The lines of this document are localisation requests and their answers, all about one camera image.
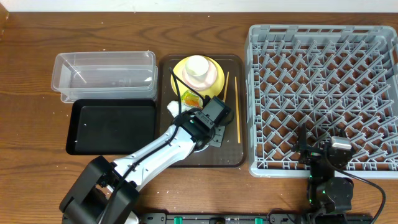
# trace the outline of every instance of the plastic storage bin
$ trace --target plastic storage bin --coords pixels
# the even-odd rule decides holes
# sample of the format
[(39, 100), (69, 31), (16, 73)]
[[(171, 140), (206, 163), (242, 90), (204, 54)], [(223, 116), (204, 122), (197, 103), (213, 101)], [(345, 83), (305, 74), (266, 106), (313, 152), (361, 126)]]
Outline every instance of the plastic storage bin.
[(62, 53), (51, 87), (64, 103), (79, 99), (156, 99), (155, 54), (146, 52)]

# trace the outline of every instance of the yellow plate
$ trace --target yellow plate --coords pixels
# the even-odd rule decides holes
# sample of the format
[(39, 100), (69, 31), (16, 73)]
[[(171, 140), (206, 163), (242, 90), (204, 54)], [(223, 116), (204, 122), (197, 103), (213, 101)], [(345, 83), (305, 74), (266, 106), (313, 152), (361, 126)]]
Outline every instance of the yellow plate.
[[(224, 77), (224, 72), (223, 69), (221, 68), (221, 66), (212, 58), (206, 57), (204, 56), (207, 60), (211, 61), (217, 69), (217, 78), (216, 81), (214, 82), (214, 84), (212, 84), (211, 87), (209, 87), (206, 90), (197, 90), (197, 92), (199, 94), (201, 94), (203, 97), (205, 97), (206, 95), (210, 96), (210, 98), (212, 98), (213, 96), (218, 96), (219, 93), (221, 93), (221, 91), (223, 90), (224, 87), (224, 82), (225, 82), (225, 77)], [(174, 73), (176, 74), (176, 76), (178, 76), (181, 80), (183, 80), (182, 78), (182, 69), (185, 66), (185, 63), (187, 62), (188, 57), (182, 59), (173, 69)], [(170, 76), (170, 81), (172, 84), (172, 88), (175, 94), (177, 94), (177, 91), (175, 90), (175, 85), (174, 85), (174, 80), (173, 80), (173, 76)], [(178, 89), (180, 90), (180, 95), (182, 96), (187, 90), (188, 88), (180, 83), (178, 81)]]

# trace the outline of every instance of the white cup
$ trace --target white cup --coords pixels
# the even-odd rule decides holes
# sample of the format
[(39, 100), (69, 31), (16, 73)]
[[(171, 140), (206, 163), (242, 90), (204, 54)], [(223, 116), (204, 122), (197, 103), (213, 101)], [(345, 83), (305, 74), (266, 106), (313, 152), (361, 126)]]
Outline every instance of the white cup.
[(208, 70), (209, 62), (201, 55), (191, 56), (185, 63), (185, 71), (187, 71), (187, 74), (198, 81), (206, 79)]

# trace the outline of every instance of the plastic dish rack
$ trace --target plastic dish rack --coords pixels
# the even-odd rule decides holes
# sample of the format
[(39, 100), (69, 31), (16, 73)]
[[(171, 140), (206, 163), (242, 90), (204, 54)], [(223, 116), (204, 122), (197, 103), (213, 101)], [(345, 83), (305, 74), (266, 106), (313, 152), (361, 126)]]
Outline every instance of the plastic dish rack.
[(291, 151), (305, 123), (314, 146), (346, 131), (356, 151), (349, 172), (398, 178), (397, 43), (385, 26), (252, 26), (245, 43), (250, 173), (308, 177), (309, 166)]

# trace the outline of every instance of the wooden table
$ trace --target wooden table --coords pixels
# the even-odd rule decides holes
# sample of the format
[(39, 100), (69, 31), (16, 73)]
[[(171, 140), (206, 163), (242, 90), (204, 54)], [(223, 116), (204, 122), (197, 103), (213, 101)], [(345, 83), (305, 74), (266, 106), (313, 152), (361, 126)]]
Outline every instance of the wooden table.
[[(236, 54), (253, 24), (384, 25), (397, 14), (11, 13), (0, 42), (0, 223), (60, 223), (58, 205), (94, 156), (65, 152), (72, 105), (50, 87), (61, 52), (151, 50)], [(398, 180), (377, 223), (396, 223)], [(259, 179), (235, 169), (167, 169), (141, 192), (140, 211), (267, 213), (307, 207), (305, 179)], [(355, 181), (353, 212), (374, 215), (381, 194)]]

